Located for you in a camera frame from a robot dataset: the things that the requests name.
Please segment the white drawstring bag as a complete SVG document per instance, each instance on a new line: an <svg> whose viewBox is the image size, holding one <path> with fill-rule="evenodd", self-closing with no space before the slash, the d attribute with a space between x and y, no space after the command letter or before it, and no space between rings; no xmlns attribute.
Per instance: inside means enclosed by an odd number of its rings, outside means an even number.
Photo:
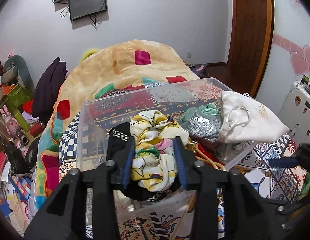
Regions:
<svg viewBox="0 0 310 240"><path fill-rule="evenodd" d="M290 129L268 107L244 94L221 94L223 124L218 140L231 144L243 141L273 143Z"/></svg>

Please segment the grey knitted pouch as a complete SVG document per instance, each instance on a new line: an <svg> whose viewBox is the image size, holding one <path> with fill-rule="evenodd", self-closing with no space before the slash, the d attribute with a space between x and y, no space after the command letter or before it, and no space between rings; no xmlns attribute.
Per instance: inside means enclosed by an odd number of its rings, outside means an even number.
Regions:
<svg viewBox="0 0 310 240"><path fill-rule="evenodd" d="M188 131L190 137L217 139L222 123L221 117L210 120L202 116L193 116L180 126Z"/></svg>

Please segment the clear plastic storage box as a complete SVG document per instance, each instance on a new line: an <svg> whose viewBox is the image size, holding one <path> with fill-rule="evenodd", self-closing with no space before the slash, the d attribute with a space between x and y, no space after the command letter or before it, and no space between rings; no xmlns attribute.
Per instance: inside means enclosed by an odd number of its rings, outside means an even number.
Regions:
<svg viewBox="0 0 310 240"><path fill-rule="evenodd" d="M194 218L195 191L184 190L177 178L173 139L189 137L182 118L187 109L217 102L228 87L215 78L181 83L147 82L143 89L112 90L83 103L79 112L77 167L93 170L120 152L130 138L133 163L153 163L160 187L126 176L126 191L115 191L115 210L122 239L189 239Z"/></svg>

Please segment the floral yellow scrunchie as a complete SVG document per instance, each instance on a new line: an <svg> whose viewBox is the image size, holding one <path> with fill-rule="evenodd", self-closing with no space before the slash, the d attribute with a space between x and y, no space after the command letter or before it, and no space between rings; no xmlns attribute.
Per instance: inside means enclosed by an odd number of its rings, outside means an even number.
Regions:
<svg viewBox="0 0 310 240"><path fill-rule="evenodd" d="M178 173L173 139L179 137L182 144L187 145L188 131L158 110L146 110L135 115L129 130L135 139L131 178L148 191L168 189Z"/></svg>

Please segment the red drawstring pouch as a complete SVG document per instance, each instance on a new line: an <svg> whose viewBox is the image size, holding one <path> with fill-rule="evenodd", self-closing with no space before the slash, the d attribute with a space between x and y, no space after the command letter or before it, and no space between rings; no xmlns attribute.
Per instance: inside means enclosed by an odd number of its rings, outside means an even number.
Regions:
<svg viewBox="0 0 310 240"><path fill-rule="evenodd" d="M216 157L217 150L220 148L221 143L218 140L210 140L208 138L198 138L197 139L197 152L196 154L199 157L203 157L205 155L212 161L218 162Z"/></svg>

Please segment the green knitted pouch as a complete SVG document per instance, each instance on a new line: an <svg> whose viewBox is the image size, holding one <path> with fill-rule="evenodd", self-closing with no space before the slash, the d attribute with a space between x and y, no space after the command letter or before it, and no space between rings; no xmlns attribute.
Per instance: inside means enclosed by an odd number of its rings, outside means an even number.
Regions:
<svg viewBox="0 0 310 240"><path fill-rule="evenodd" d="M200 117L206 118L208 120L215 120L221 117L220 110L217 108L216 104L212 102L206 105L187 109L184 116L182 117L182 122L187 122L193 118L195 114L198 114Z"/></svg>

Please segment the white suitcase with stickers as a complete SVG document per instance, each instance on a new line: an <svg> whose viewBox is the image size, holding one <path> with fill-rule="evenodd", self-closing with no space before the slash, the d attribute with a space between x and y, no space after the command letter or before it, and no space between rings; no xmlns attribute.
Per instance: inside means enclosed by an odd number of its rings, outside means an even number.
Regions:
<svg viewBox="0 0 310 240"><path fill-rule="evenodd" d="M310 144L310 88L294 81L278 113L296 144Z"/></svg>

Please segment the white heart wardrobe door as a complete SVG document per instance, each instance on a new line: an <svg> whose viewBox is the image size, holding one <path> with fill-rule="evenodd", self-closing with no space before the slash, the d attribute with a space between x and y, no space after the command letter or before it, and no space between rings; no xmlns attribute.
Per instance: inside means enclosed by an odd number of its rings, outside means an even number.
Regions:
<svg viewBox="0 0 310 240"><path fill-rule="evenodd" d="M274 0L274 33L256 100L277 114L294 81L310 79L310 15L301 0Z"/></svg>

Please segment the red thermos cup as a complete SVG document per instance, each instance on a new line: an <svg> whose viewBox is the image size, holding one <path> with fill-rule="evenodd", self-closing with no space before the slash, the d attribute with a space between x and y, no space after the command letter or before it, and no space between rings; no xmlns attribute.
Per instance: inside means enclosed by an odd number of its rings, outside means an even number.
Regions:
<svg viewBox="0 0 310 240"><path fill-rule="evenodd" d="M43 121L36 122L31 128L30 128L30 134L32 137L37 137L39 134L41 134L46 125Z"/></svg>

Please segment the green bottle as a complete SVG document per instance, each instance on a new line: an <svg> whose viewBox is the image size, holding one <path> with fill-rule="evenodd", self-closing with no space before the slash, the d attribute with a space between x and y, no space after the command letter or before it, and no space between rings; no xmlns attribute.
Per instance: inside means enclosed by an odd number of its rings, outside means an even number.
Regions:
<svg viewBox="0 0 310 240"><path fill-rule="evenodd" d="M29 131L29 125L27 123L27 121L24 119L24 117L22 116L22 113L16 109L13 113L14 117L16 118L19 126L25 131L28 132Z"/></svg>

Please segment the pink rabbit doll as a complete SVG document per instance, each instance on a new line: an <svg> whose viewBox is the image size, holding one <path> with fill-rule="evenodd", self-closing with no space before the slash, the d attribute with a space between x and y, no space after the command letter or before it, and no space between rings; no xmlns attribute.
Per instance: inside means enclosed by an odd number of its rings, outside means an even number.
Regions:
<svg viewBox="0 0 310 240"><path fill-rule="evenodd" d="M4 105L0 109L0 113L2 115L3 122L5 123L8 134L11 135L12 137L16 137L16 132L19 129L19 124L18 124L17 120L9 112L6 105Z"/></svg>

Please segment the purple backpack on floor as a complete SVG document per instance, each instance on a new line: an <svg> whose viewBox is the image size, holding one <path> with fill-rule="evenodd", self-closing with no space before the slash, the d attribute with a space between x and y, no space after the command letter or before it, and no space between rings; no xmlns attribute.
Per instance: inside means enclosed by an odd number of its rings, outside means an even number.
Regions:
<svg viewBox="0 0 310 240"><path fill-rule="evenodd" d="M204 79L207 77L207 64L191 64L189 66L190 70L195 73L200 79Z"/></svg>

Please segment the green storage box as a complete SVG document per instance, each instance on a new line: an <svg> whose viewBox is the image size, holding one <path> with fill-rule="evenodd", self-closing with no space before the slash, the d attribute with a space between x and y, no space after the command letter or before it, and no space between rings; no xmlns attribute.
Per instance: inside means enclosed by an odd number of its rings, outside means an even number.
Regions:
<svg viewBox="0 0 310 240"><path fill-rule="evenodd" d="M18 109L19 105L30 101L33 98L31 90L24 89L20 85L14 86L14 88L7 94L4 95L0 100L0 109L6 105L10 113L13 113Z"/></svg>

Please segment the dark purple jacket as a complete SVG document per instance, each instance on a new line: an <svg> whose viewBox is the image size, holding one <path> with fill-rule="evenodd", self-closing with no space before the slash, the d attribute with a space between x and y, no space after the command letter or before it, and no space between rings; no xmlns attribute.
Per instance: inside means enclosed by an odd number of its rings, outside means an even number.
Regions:
<svg viewBox="0 0 310 240"><path fill-rule="evenodd" d="M32 116L47 124L53 113L59 89L66 80L66 62L56 57L39 79L34 92Z"/></svg>

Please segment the grey plush toy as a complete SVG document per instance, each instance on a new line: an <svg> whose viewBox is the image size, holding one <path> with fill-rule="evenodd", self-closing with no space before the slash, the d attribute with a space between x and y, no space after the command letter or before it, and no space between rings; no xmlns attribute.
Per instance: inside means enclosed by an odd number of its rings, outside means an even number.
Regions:
<svg viewBox="0 0 310 240"><path fill-rule="evenodd" d="M9 83L13 80L16 80L23 89L29 89L34 93L35 87L26 61L19 55L10 57L3 65L2 83Z"/></svg>

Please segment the brown wooden door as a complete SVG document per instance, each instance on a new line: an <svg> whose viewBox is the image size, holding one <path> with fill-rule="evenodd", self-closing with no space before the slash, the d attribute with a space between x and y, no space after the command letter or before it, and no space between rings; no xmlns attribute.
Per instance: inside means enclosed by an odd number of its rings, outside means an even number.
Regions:
<svg viewBox="0 0 310 240"><path fill-rule="evenodd" d="M274 0L233 0L227 67L242 93L255 97L268 64L274 32Z"/></svg>

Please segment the yellow curved pillow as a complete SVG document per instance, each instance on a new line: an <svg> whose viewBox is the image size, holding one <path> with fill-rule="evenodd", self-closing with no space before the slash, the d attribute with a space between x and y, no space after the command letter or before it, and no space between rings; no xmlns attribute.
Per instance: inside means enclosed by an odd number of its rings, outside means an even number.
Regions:
<svg viewBox="0 0 310 240"><path fill-rule="evenodd" d="M82 55L80 62L83 62L85 59L87 59L88 57L90 57L91 55L93 55L94 53L97 53L97 52L99 52L99 49L97 49L97 48L88 49Z"/></svg>

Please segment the beige plush blanket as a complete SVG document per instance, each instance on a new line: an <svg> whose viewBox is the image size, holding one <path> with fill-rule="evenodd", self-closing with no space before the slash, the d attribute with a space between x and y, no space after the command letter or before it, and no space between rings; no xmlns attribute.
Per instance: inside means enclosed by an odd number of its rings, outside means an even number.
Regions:
<svg viewBox="0 0 310 240"><path fill-rule="evenodd" d="M144 87L148 80L175 83L198 77L170 46L131 40L96 51L70 71L38 145L34 202L41 208L59 184L58 147L83 102L109 90Z"/></svg>

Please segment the small black monitor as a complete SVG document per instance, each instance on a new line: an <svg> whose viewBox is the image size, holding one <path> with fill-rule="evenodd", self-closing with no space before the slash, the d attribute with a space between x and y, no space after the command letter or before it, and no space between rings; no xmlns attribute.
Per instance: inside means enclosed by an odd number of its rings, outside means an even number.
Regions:
<svg viewBox="0 0 310 240"><path fill-rule="evenodd" d="M107 0L69 0L70 21L107 11Z"/></svg>

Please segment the white wall socket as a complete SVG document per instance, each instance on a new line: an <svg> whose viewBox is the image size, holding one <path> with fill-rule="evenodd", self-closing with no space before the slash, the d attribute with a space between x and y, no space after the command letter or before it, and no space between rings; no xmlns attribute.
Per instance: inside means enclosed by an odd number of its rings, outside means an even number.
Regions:
<svg viewBox="0 0 310 240"><path fill-rule="evenodd" d="M191 54L192 54L191 52L187 52L187 53L186 53L186 58L187 58L187 59L190 59L190 58L191 58Z"/></svg>

